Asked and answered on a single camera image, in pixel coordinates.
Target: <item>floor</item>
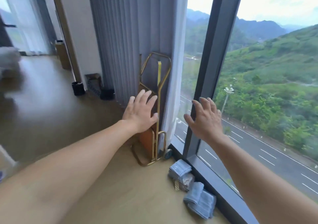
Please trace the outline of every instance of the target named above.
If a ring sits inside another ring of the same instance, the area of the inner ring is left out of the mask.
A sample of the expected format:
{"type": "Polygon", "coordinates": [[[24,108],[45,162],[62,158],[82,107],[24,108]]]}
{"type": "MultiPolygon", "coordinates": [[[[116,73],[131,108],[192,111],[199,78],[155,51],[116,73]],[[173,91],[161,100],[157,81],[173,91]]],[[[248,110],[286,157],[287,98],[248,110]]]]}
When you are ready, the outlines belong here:
{"type": "MultiPolygon", "coordinates": [[[[0,139],[8,155],[25,166],[121,118],[115,101],[75,97],[72,74],[55,57],[23,57],[21,76],[0,82],[0,139]]],[[[105,171],[63,219],[72,223],[229,223],[216,209],[203,221],[182,202],[167,178],[173,160],[140,167],[124,144],[105,171]]]]}

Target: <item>luggage cart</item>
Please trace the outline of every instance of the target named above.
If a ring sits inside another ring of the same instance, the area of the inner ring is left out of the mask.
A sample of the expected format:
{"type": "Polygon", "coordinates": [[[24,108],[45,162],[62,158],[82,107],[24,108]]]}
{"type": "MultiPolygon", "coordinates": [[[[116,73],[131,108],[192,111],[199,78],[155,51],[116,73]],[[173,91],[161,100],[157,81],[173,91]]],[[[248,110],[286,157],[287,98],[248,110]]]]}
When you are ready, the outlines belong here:
{"type": "MultiPolygon", "coordinates": [[[[141,66],[141,54],[139,55],[139,61],[140,61],[140,66],[141,66]]],[[[142,89],[144,89],[145,91],[151,91],[151,95],[150,98],[154,95],[157,95],[157,101],[152,109],[151,114],[154,113],[158,113],[158,118],[160,118],[160,101],[161,101],[161,89],[170,73],[171,70],[171,59],[170,57],[161,54],[161,53],[156,53],[156,52],[151,52],[149,54],[149,56],[147,57],[147,59],[145,60],[143,66],[141,66],[140,69],[140,73],[139,73],[139,87],[138,87],[138,92],[140,92],[142,89]],[[150,88],[148,88],[145,84],[142,83],[142,74],[145,70],[146,65],[149,62],[149,59],[151,56],[153,55],[157,55],[159,57],[163,57],[163,58],[167,58],[168,59],[168,70],[166,72],[166,74],[164,75],[162,81],[161,81],[161,61],[158,61],[158,80],[157,80],[157,86],[158,86],[158,92],[156,93],[155,91],[151,90],[150,88]]],[[[151,164],[153,164],[154,162],[157,162],[158,160],[160,160],[162,157],[164,157],[165,159],[168,159],[169,157],[171,157],[172,154],[172,150],[167,150],[166,151],[166,141],[167,141],[167,134],[165,131],[159,131],[159,119],[157,121],[157,123],[155,123],[154,125],[152,125],[148,130],[146,130],[143,133],[139,134],[139,142],[141,143],[141,145],[145,148],[147,155],[149,157],[149,162],[148,163],[143,163],[140,158],[138,157],[136,150],[135,150],[135,144],[133,143],[131,145],[131,151],[134,155],[134,157],[136,158],[137,162],[139,165],[141,166],[149,166],[151,164]],[[164,134],[164,142],[163,142],[163,154],[159,154],[158,153],[158,140],[159,140],[159,136],[160,134],[164,134]]]]}

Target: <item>caster wheel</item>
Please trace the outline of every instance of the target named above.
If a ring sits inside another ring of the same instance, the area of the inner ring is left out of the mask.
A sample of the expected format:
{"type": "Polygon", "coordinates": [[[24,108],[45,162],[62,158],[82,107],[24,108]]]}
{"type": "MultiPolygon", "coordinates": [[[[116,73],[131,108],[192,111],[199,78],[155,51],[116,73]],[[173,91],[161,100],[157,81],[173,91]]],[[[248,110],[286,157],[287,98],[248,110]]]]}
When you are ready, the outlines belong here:
{"type": "Polygon", "coordinates": [[[164,159],[169,159],[171,156],[172,156],[172,149],[167,149],[163,155],[164,159]]]}

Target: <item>person's right arm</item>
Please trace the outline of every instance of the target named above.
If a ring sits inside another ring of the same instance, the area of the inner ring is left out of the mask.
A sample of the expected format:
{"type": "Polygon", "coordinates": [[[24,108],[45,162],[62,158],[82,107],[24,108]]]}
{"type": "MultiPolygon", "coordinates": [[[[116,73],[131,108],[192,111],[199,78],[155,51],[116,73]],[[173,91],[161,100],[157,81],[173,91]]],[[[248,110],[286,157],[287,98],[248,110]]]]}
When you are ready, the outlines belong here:
{"type": "Polygon", "coordinates": [[[211,99],[193,100],[196,119],[185,114],[193,133],[209,144],[228,170],[260,224],[317,224],[318,205],[223,134],[221,112],[211,99]]]}

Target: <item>lamp post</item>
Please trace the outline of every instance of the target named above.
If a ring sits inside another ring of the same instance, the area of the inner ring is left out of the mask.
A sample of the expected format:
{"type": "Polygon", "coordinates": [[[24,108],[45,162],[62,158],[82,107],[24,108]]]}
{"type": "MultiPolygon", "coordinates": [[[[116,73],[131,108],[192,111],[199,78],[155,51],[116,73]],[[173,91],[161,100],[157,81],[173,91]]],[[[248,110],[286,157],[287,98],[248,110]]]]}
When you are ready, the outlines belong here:
{"type": "Polygon", "coordinates": [[[225,98],[221,113],[223,113],[223,111],[224,111],[224,108],[225,108],[225,105],[226,105],[226,102],[227,102],[227,99],[228,99],[229,95],[234,93],[234,89],[232,88],[232,85],[230,84],[230,88],[226,87],[224,89],[224,91],[226,92],[226,98],[225,98]]]}

